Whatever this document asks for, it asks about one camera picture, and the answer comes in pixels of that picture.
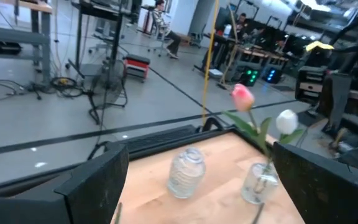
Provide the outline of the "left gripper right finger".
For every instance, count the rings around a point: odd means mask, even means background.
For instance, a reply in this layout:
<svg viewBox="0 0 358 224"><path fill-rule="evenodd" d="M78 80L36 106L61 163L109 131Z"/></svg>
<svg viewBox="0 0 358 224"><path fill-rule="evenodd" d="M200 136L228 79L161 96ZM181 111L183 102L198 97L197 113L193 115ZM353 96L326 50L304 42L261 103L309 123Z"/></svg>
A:
<svg viewBox="0 0 358 224"><path fill-rule="evenodd" d="M305 223L358 224L357 168L278 142L273 163Z"/></svg>

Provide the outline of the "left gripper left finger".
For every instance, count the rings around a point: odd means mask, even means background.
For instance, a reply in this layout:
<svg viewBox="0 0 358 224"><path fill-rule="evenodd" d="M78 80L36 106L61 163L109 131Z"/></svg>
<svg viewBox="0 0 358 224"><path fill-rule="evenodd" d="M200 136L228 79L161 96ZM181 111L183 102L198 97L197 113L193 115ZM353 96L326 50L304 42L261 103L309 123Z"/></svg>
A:
<svg viewBox="0 0 358 224"><path fill-rule="evenodd" d="M129 152L124 145L53 179L0 197L0 224L110 223L119 202Z"/></svg>

